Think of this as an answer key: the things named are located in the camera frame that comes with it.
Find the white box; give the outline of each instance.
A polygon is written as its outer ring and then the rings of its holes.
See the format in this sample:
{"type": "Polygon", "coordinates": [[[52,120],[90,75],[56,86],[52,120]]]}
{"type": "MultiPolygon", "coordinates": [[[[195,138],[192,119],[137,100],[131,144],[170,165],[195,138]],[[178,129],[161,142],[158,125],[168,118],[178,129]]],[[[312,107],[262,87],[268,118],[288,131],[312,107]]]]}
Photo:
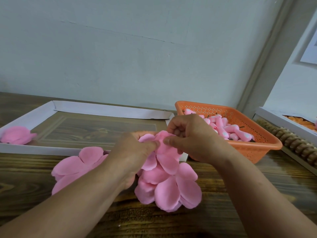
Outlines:
{"type": "MultiPolygon", "coordinates": [[[[0,136],[7,128],[12,126],[24,126],[32,130],[58,111],[120,118],[165,119],[167,125],[174,117],[173,113],[160,110],[71,101],[50,101],[0,128],[0,136]]],[[[41,147],[0,143],[0,153],[77,156],[80,151],[81,149],[79,148],[41,147]]],[[[180,161],[186,161],[187,157],[187,154],[183,154],[180,161]]]]}
{"type": "Polygon", "coordinates": [[[312,123],[315,123],[315,120],[311,120],[311,118],[306,117],[305,115],[295,113],[295,112],[287,112],[287,111],[277,111],[277,110],[272,110],[270,108],[266,107],[259,107],[256,109],[256,114],[261,116],[262,118],[266,119],[267,121],[271,122],[272,124],[278,126],[278,127],[283,127],[287,128],[293,133],[297,134],[299,137],[302,139],[305,139],[314,145],[317,146],[317,132],[306,128],[303,125],[300,125],[287,117],[286,116],[293,116],[293,117],[301,117],[303,119],[306,119],[312,123]]]}

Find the cardboard box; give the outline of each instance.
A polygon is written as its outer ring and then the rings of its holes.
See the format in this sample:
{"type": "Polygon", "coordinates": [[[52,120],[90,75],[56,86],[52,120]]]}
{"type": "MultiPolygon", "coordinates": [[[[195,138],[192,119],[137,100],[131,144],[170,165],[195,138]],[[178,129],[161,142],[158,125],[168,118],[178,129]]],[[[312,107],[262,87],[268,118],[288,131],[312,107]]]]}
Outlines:
{"type": "Polygon", "coordinates": [[[277,111],[266,107],[257,108],[256,114],[278,127],[284,127],[289,129],[302,139],[306,139],[307,141],[317,146],[317,132],[309,128],[306,128],[305,126],[300,125],[288,119],[285,116],[301,117],[312,123],[315,123],[315,120],[311,120],[311,118],[306,117],[305,115],[302,115],[300,113],[292,111],[277,111]]]}
{"type": "MultiPolygon", "coordinates": [[[[71,101],[50,101],[0,128],[25,126],[38,136],[26,145],[0,143],[1,153],[77,156],[87,146],[111,150],[123,132],[166,130],[173,113],[71,101]]],[[[187,154],[181,161],[187,160],[187,154]]]]}

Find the person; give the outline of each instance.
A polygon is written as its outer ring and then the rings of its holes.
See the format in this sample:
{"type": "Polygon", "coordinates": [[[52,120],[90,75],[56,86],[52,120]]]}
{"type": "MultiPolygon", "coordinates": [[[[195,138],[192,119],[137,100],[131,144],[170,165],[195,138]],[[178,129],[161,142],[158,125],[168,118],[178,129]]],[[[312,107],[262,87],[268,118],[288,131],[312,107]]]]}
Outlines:
{"type": "MultiPolygon", "coordinates": [[[[249,237],[317,236],[316,225],[198,115],[174,117],[167,131],[176,136],[167,137],[165,144],[219,172],[249,237]]],[[[153,132],[124,134],[101,165],[3,225],[0,237],[85,237],[158,148],[155,141],[138,142],[146,133],[153,132]]]]}

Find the orange basket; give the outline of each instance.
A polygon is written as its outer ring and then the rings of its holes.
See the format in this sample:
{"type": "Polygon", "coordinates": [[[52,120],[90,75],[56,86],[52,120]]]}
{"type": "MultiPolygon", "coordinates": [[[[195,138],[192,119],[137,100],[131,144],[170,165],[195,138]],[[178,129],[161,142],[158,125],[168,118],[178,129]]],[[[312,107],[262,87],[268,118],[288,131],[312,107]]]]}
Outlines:
{"type": "Polygon", "coordinates": [[[204,115],[205,118],[208,115],[212,116],[217,113],[226,117],[230,124],[244,126],[241,130],[252,134],[256,143],[233,140],[228,140],[228,143],[247,157],[253,164],[263,158],[271,149],[277,150],[282,148],[282,143],[278,138],[234,108],[188,101],[177,101],[175,107],[178,115],[184,115],[183,110],[189,108],[199,115],[204,115]]]}

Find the wall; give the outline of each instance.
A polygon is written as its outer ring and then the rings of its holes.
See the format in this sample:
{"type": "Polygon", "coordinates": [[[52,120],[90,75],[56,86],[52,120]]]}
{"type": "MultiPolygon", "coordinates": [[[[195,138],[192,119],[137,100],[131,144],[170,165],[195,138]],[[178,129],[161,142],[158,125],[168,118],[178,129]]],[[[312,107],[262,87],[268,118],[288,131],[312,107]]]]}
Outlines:
{"type": "Polygon", "coordinates": [[[0,91],[235,107],[283,0],[0,0],[0,91]]]}
{"type": "Polygon", "coordinates": [[[265,104],[316,9],[317,0],[295,1],[242,111],[245,115],[252,118],[265,104]]]}
{"type": "Polygon", "coordinates": [[[291,110],[315,120],[317,116],[317,65],[300,62],[317,28],[317,10],[277,79],[265,107],[291,110]]]}

